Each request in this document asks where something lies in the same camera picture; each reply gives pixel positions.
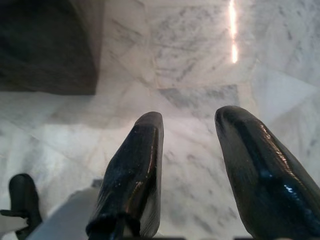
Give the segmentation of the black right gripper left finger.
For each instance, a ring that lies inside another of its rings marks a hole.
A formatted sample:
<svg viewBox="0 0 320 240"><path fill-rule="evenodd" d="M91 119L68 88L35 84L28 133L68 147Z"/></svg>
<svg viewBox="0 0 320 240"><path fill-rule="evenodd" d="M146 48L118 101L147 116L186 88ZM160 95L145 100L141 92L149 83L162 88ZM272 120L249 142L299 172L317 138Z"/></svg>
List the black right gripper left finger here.
<svg viewBox="0 0 320 240"><path fill-rule="evenodd" d="M86 226L90 240L151 239L161 220L163 117L143 114L110 160Z"/></svg>

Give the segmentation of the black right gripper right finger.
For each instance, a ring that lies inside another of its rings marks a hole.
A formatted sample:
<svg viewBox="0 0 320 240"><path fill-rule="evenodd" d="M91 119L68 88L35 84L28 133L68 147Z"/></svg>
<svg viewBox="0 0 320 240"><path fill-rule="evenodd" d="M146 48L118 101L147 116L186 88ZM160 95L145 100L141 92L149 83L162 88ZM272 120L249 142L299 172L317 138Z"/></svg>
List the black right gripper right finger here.
<svg viewBox="0 0 320 240"><path fill-rule="evenodd" d="M215 127L240 219L255 240L317 240L320 188L266 125L238 106Z"/></svg>

